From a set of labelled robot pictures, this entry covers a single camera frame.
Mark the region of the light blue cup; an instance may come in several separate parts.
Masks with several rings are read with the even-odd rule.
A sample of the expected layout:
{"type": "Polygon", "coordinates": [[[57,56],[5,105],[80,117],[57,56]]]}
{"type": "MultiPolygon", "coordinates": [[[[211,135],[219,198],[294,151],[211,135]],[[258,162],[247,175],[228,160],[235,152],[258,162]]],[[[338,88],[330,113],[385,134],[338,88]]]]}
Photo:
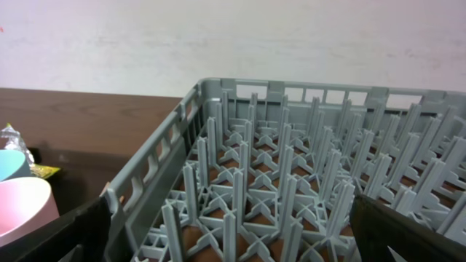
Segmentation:
{"type": "Polygon", "coordinates": [[[23,152],[2,149],[0,154],[1,181],[32,176],[30,166],[23,152]]]}

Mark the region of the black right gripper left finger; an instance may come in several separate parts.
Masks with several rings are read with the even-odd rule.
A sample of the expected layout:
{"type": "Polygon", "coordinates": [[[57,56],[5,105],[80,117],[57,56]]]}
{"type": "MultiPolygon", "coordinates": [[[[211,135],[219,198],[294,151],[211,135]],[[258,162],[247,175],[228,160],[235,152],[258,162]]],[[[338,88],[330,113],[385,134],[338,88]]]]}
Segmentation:
{"type": "Polygon", "coordinates": [[[2,261],[102,261],[111,212],[100,196],[1,247],[2,261]]]}

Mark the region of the silver foil snack wrapper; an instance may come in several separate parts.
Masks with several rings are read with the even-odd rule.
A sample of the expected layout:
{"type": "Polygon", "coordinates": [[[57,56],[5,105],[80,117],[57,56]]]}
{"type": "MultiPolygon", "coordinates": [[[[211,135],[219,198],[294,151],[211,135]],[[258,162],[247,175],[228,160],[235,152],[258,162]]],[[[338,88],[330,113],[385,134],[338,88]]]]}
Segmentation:
{"type": "Polygon", "coordinates": [[[48,179],[61,171],[59,167],[37,164],[20,132],[15,130],[9,122],[1,130],[1,138],[7,139],[5,147],[1,150],[1,156],[20,165],[15,167],[10,165],[9,170],[1,174],[1,180],[25,176],[48,179]]]}

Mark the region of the pink cup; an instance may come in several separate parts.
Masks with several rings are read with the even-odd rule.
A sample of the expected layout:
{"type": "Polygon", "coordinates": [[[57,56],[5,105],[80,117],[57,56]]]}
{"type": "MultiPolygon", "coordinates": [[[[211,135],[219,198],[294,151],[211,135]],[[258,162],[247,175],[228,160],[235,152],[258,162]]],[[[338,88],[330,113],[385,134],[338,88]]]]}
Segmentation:
{"type": "Polygon", "coordinates": [[[46,180],[22,177],[1,182],[1,246],[59,216],[51,185],[46,180]]]}

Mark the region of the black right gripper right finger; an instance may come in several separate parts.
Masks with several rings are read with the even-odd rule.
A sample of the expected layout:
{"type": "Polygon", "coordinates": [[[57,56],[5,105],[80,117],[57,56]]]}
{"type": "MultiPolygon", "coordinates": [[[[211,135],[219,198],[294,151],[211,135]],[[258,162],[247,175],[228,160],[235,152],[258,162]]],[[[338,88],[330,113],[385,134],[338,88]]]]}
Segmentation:
{"type": "Polygon", "coordinates": [[[362,261],[464,261],[465,246],[358,194],[349,221],[362,261]]]}

